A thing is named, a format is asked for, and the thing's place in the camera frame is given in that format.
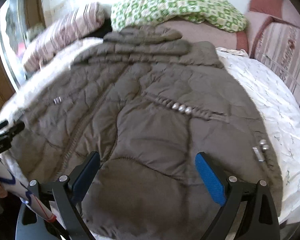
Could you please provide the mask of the white patterned sleeve forearm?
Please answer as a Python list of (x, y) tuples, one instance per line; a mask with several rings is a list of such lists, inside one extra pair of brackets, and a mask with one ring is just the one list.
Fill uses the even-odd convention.
[(0, 161), (0, 186), (13, 193), (33, 212), (49, 223), (57, 217), (26, 186), (24, 186)]

